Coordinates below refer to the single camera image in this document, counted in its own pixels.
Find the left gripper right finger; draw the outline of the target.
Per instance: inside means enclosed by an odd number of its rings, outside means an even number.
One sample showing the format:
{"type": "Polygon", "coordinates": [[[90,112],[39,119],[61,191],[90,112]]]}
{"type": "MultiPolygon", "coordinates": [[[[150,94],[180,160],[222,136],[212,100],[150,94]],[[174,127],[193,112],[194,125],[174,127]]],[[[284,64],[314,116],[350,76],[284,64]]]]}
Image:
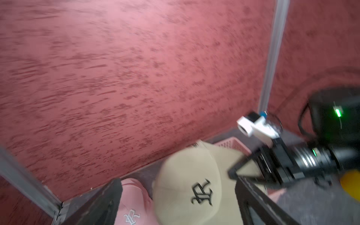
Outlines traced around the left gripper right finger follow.
{"type": "Polygon", "coordinates": [[[235,186],[244,225],[297,225],[298,222],[283,211],[266,194],[245,177],[238,177],[235,186]]]}

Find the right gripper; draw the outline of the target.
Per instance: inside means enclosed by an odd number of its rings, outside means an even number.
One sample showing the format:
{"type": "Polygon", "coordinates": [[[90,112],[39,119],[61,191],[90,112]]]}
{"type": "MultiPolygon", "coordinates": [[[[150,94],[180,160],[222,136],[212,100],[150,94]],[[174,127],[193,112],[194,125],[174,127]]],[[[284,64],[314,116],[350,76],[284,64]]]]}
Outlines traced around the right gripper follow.
{"type": "Polygon", "coordinates": [[[240,158],[227,174],[231,180],[249,178],[270,188],[288,188],[305,179],[304,172],[281,138],[271,141],[272,146],[258,148],[249,156],[240,158]]]}

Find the pink plastic basket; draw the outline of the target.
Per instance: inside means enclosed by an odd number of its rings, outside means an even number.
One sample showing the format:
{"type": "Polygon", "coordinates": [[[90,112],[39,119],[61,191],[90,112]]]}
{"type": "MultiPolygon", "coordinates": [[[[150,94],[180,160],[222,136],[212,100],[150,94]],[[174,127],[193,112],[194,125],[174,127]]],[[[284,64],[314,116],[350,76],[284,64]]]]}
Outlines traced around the pink plastic basket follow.
{"type": "MultiPolygon", "coordinates": [[[[244,145],[236,137],[230,137],[223,141],[217,142],[214,145],[228,148],[228,149],[238,150],[247,156],[251,155],[251,153],[252,153],[251,150],[248,147],[246,147],[246,145],[244,145]]],[[[268,188],[268,196],[271,200],[273,200],[274,202],[277,202],[280,199],[280,197],[286,193],[286,191],[287,191],[286,188],[279,189],[279,190],[274,190],[274,189],[268,188]]]]}

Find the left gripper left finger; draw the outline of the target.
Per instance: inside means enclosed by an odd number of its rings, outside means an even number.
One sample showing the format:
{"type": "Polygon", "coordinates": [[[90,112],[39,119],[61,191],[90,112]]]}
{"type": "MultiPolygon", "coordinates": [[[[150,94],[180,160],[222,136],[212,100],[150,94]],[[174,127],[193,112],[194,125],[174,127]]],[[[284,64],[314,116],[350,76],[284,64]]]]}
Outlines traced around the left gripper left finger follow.
{"type": "Polygon", "coordinates": [[[66,219],[64,225],[113,225],[122,196],[122,181],[112,179],[78,211],[66,219]]]}

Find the pink baseball cap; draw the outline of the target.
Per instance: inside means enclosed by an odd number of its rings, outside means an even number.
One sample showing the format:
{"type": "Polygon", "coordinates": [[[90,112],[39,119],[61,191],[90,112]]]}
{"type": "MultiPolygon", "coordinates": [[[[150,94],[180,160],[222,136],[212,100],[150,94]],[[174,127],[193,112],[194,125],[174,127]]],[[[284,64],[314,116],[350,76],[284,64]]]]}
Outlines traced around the pink baseball cap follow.
{"type": "Polygon", "coordinates": [[[121,181],[122,195],[116,225],[157,225],[153,200],[140,181],[128,178],[121,181]]]}

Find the beige baseball cap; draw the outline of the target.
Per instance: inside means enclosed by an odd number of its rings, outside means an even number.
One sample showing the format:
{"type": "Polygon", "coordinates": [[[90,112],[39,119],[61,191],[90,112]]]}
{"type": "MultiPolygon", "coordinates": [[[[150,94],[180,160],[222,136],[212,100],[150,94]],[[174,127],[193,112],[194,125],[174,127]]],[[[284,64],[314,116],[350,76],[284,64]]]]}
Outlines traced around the beige baseball cap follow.
{"type": "Polygon", "coordinates": [[[236,181],[228,169],[246,154],[198,141],[172,154],[153,183],[154,210],[161,225],[241,225],[236,181]]]}

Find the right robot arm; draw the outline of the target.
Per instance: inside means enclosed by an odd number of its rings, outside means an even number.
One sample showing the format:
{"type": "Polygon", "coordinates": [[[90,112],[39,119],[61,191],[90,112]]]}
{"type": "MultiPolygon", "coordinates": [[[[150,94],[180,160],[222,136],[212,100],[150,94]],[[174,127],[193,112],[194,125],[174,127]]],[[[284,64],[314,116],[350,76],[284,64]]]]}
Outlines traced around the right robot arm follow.
{"type": "Polygon", "coordinates": [[[261,177],[250,180],[274,189],[313,179],[328,181],[334,174],[360,168],[360,88],[334,87],[313,93],[298,119],[300,132],[308,142],[287,145],[281,132],[265,114],[250,112],[237,121],[239,130],[256,137],[262,146],[228,170],[232,180],[249,161],[255,161],[261,177]]]}

